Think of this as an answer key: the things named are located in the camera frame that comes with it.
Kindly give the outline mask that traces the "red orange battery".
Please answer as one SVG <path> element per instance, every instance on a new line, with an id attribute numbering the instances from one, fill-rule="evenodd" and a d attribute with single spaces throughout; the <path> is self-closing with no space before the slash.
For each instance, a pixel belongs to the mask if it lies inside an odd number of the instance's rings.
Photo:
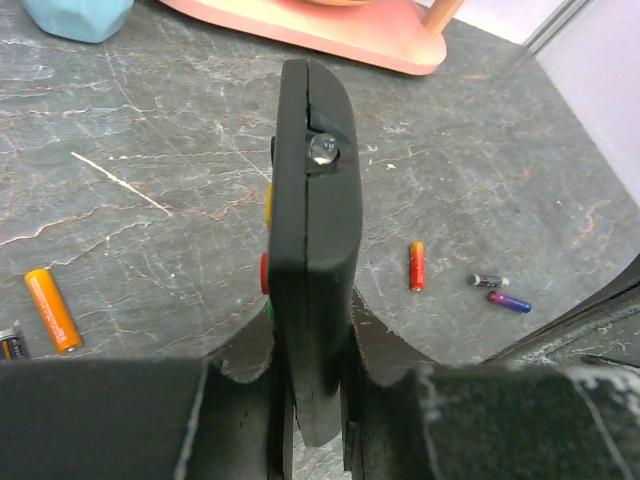
<path id="1" fill-rule="evenodd" d="M 419 292 L 425 288 L 425 249 L 420 241 L 413 242 L 409 253 L 409 288 Z"/>

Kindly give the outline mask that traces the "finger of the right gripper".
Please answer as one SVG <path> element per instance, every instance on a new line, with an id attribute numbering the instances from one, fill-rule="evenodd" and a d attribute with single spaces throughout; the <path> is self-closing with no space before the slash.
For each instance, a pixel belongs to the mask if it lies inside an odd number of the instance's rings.
<path id="1" fill-rule="evenodd" d="M 639 259 L 549 324 L 483 360 L 503 367 L 591 364 L 639 368 Z"/>

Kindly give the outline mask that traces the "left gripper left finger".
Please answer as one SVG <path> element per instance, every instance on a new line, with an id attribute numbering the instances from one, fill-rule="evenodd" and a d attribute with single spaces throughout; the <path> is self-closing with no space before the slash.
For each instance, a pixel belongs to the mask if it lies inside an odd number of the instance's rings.
<path id="1" fill-rule="evenodd" d="M 266 313 L 201 358 L 1 365 L 5 479 L 288 479 L 292 423 Z"/>

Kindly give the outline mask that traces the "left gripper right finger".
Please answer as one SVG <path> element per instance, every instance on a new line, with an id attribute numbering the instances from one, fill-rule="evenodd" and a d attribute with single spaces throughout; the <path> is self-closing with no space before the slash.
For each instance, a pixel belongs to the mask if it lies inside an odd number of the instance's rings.
<path id="1" fill-rule="evenodd" d="M 639 377 L 621 366 L 435 363 L 352 297 L 343 462 L 355 479 L 635 479 Z"/>

